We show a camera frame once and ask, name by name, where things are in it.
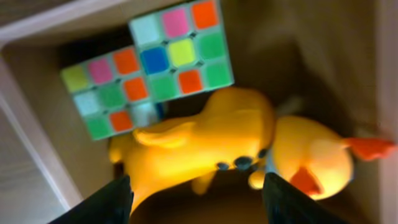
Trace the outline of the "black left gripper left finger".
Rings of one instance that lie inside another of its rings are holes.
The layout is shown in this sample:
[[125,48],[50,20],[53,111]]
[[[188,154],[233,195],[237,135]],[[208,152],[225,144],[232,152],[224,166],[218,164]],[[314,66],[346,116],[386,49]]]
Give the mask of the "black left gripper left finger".
[[124,175],[49,224],[128,224],[133,200],[130,177]]

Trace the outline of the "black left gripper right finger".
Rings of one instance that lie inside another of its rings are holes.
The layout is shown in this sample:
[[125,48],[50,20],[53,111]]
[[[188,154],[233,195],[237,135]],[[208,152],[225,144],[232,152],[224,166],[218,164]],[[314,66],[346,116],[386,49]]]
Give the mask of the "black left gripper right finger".
[[269,224],[346,224],[275,173],[267,173],[262,189]]

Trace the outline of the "orange and blue duck toy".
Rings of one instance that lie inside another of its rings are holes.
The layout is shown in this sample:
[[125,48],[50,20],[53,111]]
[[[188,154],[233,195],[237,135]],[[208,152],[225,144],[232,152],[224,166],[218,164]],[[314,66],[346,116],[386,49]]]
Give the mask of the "orange and blue duck toy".
[[381,138],[344,138],[317,121],[283,116],[275,126],[271,147],[248,178],[259,190],[266,174],[275,173],[314,200],[342,191],[354,178],[354,160],[387,157],[397,144]]

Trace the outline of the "beige cardboard box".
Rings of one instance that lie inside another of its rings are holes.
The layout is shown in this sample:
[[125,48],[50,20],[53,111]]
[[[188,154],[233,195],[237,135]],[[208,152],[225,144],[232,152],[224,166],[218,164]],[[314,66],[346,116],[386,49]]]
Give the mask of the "beige cardboard box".
[[[129,43],[127,20],[170,1],[11,1],[1,26],[1,109],[18,140],[72,206],[108,183],[105,144],[93,142],[57,73]],[[397,136],[396,1],[223,1],[239,85],[280,103],[302,93],[307,114],[343,134]]]

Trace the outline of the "orange pig toy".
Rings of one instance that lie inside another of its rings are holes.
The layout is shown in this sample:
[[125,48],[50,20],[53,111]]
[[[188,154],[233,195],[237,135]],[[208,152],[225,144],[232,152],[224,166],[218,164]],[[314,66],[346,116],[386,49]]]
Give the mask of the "orange pig toy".
[[274,125],[274,108],[261,92],[227,87],[216,90],[198,114],[113,137],[109,160],[130,177],[136,210],[184,182],[192,181],[201,195],[218,171],[249,169],[266,155]]

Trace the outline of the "rubiks cube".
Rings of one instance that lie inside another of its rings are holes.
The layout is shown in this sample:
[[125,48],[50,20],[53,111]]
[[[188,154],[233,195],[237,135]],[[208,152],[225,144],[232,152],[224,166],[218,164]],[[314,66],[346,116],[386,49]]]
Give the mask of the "rubiks cube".
[[67,66],[60,76],[94,141],[164,118],[131,45]]
[[189,1],[129,21],[154,101],[234,83],[219,1]]

